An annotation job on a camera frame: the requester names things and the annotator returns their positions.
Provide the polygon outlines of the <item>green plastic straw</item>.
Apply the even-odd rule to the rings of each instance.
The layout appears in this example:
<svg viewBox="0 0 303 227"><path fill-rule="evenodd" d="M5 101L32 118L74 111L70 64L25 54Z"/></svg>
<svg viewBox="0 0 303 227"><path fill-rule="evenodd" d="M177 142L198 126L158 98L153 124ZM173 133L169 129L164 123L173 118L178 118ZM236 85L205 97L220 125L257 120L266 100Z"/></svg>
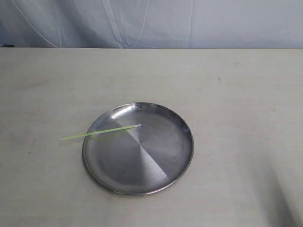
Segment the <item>green plastic straw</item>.
<svg viewBox="0 0 303 227"><path fill-rule="evenodd" d="M119 128L112 128L112 129L107 129L107 130L102 130L102 131L95 131L95 132L90 132L90 133L85 133L85 134L80 134L80 135L74 135L74 136L64 137L59 140L71 140L71 139L82 138L82 137L86 137L86 136L98 135L98 134L103 134L103 133L128 130L128 129L137 128L137 127L141 127L141 124L124 126L124 127L119 127Z"/></svg>

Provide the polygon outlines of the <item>round stainless steel plate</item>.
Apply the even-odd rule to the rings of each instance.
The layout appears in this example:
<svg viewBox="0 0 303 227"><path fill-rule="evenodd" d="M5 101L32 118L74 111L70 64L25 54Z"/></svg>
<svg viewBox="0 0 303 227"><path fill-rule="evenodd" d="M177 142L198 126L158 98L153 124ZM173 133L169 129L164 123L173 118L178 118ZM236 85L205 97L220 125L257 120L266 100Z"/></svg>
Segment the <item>round stainless steel plate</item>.
<svg viewBox="0 0 303 227"><path fill-rule="evenodd" d="M141 127L84 138L82 160L88 174L112 192L159 192L174 184L193 158L194 138L188 124L158 104L115 107L98 117L88 133L136 124Z"/></svg>

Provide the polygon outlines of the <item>white backdrop curtain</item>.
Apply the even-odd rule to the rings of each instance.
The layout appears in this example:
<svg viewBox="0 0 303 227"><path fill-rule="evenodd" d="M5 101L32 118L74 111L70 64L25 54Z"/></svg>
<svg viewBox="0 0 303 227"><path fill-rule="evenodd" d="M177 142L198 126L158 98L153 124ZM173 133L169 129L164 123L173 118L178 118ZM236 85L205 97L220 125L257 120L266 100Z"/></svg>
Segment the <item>white backdrop curtain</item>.
<svg viewBox="0 0 303 227"><path fill-rule="evenodd" d="M55 48L301 48L300 0L3 0L0 41Z"/></svg>

